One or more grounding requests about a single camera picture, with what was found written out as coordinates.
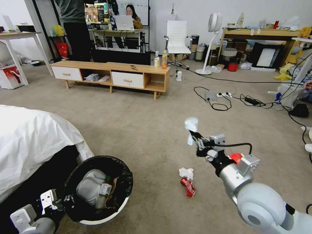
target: floor fan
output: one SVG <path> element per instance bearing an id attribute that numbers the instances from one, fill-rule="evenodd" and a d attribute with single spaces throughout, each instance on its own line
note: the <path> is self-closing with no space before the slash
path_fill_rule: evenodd
<path id="1" fill-rule="evenodd" d="M 210 50 L 211 50 L 212 43 L 214 42 L 215 38 L 217 37 L 217 35 L 220 32 L 221 24 L 222 24 L 222 15 L 221 15 L 221 13 L 212 13 L 210 15 L 210 18 L 209 18 L 208 32 L 214 32 L 215 34 L 214 34 L 214 36 L 212 37 L 212 39 L 211 39 L 211 41 L 209 43 L 209 47 L 208 47 L 208 51 L 207 51 L 204 67 L 203 67 L 203 69 L 197 69 L 196 70 L 197 74 L 201 74 L 201 75 L 210 75 L 211 74 L 211 71 L 206 69 L 206 66 L 207 66 L 207 61 L 208 61 L 208 57 L 209 57 L 209 53 L 210 53 Z"/>

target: black pants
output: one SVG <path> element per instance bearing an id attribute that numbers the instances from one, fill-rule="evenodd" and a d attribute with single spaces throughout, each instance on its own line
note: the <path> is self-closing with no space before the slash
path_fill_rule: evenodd
<path id="1" fill-rule="evenodd" d="M 113 37 L 107 36 L 106 38 L 106 42 L 107 42 L 107 46 L 108 48 L 112 48 L 113 47 Z M 121 37 L 114 37 L 115 41 L 118 45 L 119 48 L 124 49 L 124 45 L 123 45 L 123 41 L 121 40 Z"/>
<path id="2" fill-rule="evenodd" d="M 74 61 L 90 62 L 91 41 L 86 23 L 64 23 L 64 29 L 71 45 Z"/>

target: gray shirt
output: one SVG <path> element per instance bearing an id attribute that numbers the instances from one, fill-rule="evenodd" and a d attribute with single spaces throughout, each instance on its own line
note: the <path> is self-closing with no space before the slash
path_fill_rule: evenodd
<path id="1" fill-rule="evenodd" d="M 85 23 L 84 0 L 54 0 L 59 6 L 61 20 L 72 23 Z"/>

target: white drawer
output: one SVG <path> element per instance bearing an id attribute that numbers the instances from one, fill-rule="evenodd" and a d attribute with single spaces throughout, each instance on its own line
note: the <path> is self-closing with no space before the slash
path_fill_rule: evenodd
<path id="1" fill-rule="evenodd" d="M 144 88 L 143 74 L 112 71 L 111 76 L 114 85 Z"/>
<path id="2" fill-rule="evenodd" d="M 82 81 L 79 68 L 51 67 L 57 79 Z"/>

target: wooden tv stand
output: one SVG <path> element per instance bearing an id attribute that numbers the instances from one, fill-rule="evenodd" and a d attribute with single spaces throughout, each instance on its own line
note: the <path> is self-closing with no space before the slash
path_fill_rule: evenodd
<path id="1" fill-rule="evenodd" d="M 66 60 L 53 63 L 51 67 L 54 77 L 64 80 L 67 89 L 69 89 L 68 81 L 94 83 L 109 86 L 110 93 L 112 93 L 114 86 L 153 91 L 154 100 L 156 100 L 158 94 L 166 92 L 170 80 L 168 74 L 169 67 L 163 69 L 126 63 L 95 63 Z M 105 82 L 87 81 L 84 78 L 86 71 L 88 71 L 88 74 L 99 74 L 100 77 L 110 75 L 111 78 Z"/>

